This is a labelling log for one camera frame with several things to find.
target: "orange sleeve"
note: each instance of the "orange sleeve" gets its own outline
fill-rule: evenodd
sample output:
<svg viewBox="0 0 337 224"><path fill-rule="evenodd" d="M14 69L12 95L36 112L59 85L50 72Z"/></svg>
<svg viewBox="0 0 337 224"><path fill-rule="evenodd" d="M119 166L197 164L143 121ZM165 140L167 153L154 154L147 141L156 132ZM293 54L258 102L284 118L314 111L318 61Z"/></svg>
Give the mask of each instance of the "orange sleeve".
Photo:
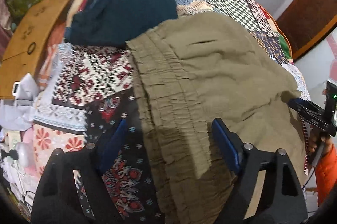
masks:
<svg viewBox="0 0 337 224"><path fill-rule="evenodd" d="M315 176L318 206L320 206L337 181L337 154L334 145L331 151L319 161L315 168Z"/></svg>

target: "metal screw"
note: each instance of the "metal screw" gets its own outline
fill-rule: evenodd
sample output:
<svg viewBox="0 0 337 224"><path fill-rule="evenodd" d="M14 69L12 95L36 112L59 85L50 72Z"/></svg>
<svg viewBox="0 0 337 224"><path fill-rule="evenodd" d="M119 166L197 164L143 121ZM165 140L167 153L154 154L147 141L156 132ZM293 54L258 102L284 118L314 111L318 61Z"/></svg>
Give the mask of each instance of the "metal screw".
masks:
<svg viewBox="0 0 337 224"><path fill-rule="evenodd" d="M91 149L93 149L93 148L95 148L95 143L88 143L87 145L86 145L86 148L88 149L88 150L91 150Z"/></svg>
<svg viewBox="0 0 337 224"><path fill-rule="evenodd" d="M244 147L246 150L252 150L253 144L251 144L251 143L245 143L245 144L243 145L243 147Z"/></svg>
<svg viewBox="0 0 337 224"><path fill-rule="evenodd" d="M282 156L285 156L285 155L287 154L287 152L286 152L284 149L282 149L282 148L278 149L277 151L278 151L279 154L281 154Z"/></svg>

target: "brown door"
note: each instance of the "brown door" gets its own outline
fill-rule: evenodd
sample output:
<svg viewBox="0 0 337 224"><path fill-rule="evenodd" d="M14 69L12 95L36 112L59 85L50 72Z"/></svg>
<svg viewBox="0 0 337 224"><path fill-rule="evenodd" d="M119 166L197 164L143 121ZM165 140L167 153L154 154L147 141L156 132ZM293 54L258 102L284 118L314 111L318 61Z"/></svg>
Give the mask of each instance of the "brown door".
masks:
<svg viewBox="0 0 337 224"><path fill-rule="evenodd" d="M337 24L337 0L294 0L278 18L297 59L320 42Z"/></svg>

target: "person's hand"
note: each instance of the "person's hand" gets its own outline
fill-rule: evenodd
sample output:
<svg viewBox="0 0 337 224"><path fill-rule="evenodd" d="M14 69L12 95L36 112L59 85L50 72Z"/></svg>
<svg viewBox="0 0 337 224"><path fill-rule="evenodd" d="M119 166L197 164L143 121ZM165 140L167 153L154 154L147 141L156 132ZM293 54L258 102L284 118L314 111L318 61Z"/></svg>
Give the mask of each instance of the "person's hand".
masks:
<svg viewBox="0 0 337 224"><path fill-rule="evenodd" d="M320 137L320 130L317 127L312 126L312 130L309 136L309 147L308 147L309 152L314 153L314 151L317 148L316 142L319 137ZM331 151L333 142L331 136L328 136L327 138L321 137L321 140L326 143L325 148L323 150L324 156Z"/></svg>

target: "patchwork bedspread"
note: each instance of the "patchwork bedspread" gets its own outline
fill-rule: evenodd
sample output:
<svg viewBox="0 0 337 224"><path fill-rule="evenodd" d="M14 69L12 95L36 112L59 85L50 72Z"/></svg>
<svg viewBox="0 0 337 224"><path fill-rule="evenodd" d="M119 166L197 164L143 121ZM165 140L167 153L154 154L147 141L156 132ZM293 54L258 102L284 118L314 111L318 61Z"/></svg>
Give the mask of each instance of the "patchwork bedspread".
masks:
<svg viewBox="0 0 337 224"><path fill-rule="evenodd" d="M294 76L301 98L310 99L301 73L282 51L275 25L254 0L175 1L179 16L218 12L239 22L271 59ZM164 223L143 144L129 56L129 50L113 47L59 45L56 73L36 103L34 131L41 140L34 142L36 165L41 174L53 149L80 149L113 134L120 120L127 119L126 143L102 178L125 223ZM303 132L307 139L304 123ZM80 175L76 175L83 211L92 217Z"/></svg>

